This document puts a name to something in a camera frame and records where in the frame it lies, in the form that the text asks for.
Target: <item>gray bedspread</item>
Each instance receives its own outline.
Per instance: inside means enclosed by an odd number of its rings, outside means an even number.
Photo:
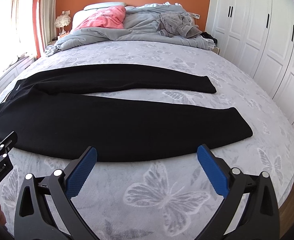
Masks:
[[[100,27],[82,28],[71,32],[59,39],[55,45],[48,46],[45,50],[47,57],[56,52],[88,45],[101,41],[155,41],[171,43],[200,49],[210,50],[214,48],[212,40],[201,36],[185,39],[180,36],[165,37],[158,31],[160,14],[165,12],[187,13],[181,6],[164,5],[156,8],[134,8],[126,11],[124,29],[108,29]]]

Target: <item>blue gripper pad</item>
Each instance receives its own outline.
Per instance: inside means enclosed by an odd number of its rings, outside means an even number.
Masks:
[[[215,192],[218,195],[227,197],[229,194],[228,179],[219,168],[216,161],[204,146],[199,146],[197,150],[198,161],[210,180]]]
[[[97,151],[95,148],[90,148],[66,179],[65,195],[68,199],[76,197],[79,194],[96,162]]]

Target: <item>bedside lamp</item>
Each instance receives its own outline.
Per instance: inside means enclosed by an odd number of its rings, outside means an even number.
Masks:
[[[56,28],[59,28],[59,35],[66,33],[66,31],[64,30],[64,27],[68,26],[70,22],[71,22],[71,18],[66,13],[57,17],[54,24]]]

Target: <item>black pants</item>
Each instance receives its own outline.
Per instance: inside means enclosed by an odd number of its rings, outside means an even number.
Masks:
[[[0,105],[0,140],[16,148],[76,159],[93,146],[101,162],[132,162],[194,153],[252,136],[235,108],[210,109],[81,95],[132,88],[215,93],[208,77],[143,65],[86,65],[17,81]]]

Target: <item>white curtain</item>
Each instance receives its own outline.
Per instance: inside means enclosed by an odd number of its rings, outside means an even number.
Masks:
[[[37,54],[33,28],[33,0],[18,0],[16,30],[22,53]]]
[[[54,37],[57,37],[56,28],[54,22],[56,19],[56,0],[41,0],[40,4],[40,15],[42,23],[42,35],[44,37],[44,48],[51,42]]]

